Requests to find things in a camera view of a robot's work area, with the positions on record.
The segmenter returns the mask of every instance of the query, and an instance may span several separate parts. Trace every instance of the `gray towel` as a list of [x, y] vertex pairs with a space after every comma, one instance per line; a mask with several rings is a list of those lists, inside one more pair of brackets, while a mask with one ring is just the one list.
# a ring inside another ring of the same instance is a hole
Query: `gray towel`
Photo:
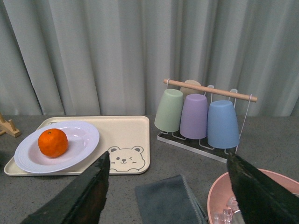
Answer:
[[177, 175], [135, 188], [143, 224], [207, 224], [185, 178]]

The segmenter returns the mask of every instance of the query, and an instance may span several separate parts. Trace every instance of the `serving tray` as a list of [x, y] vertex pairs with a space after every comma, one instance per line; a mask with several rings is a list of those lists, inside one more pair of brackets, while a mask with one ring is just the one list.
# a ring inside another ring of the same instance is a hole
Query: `serving tray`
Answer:
[[100, 133], [95, 150], [76, 165], [61, 171], [33, 174], [20, 169], [14, 157], [4, 167], [9, 176], [79, 175], [105, 151], [110, 154], [111, 175], [144, 173], [150, 166], [150, 121], [145, 116], [90, 116], [53, 117], [45, 120], [38, 129], [67, 120], [81, 120], [94, 125]]

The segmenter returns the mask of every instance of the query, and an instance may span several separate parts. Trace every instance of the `green cup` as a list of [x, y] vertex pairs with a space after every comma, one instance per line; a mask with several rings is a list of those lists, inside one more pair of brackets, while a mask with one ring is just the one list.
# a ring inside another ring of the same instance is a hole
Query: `green cup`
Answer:
[[156, 113], [155, 126], [164, 132], [178, 131], [183, 104], [184, 96], [181, 91], [175, 89], [165, 90]]

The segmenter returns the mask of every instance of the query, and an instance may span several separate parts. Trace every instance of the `mandarin orange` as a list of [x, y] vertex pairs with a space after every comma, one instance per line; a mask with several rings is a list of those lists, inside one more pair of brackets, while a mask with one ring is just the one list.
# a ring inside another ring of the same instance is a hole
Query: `mandarin orange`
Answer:
[[69, 145], [66, 134], [57, 128], [44, 131], [39, 136], [37, 143], [42, 154], [53, 158], [64, 154]]

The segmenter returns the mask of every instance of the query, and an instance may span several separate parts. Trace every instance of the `bear face print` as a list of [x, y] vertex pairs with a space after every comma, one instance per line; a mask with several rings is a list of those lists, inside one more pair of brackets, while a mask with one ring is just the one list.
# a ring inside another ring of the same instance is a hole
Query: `bear face print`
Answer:
[[139, 171], [145, 166], [145, 160], [142, 157], [143, 148], [140, 146], [133, 148], [113, 146], [108, 149], [108, 152], [110, 156], [110, 169], [117, 172]]

